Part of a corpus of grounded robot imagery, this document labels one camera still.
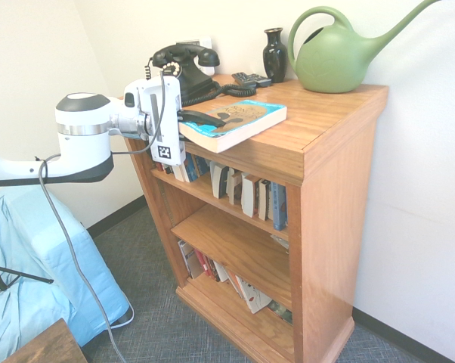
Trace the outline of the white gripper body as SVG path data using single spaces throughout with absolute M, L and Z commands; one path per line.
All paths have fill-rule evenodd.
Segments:
M 180 166 L 185 159 L 179 140 L 180 83 L 174 76 L 157 76 L 139 87 L 140 111 L 154 161 Z

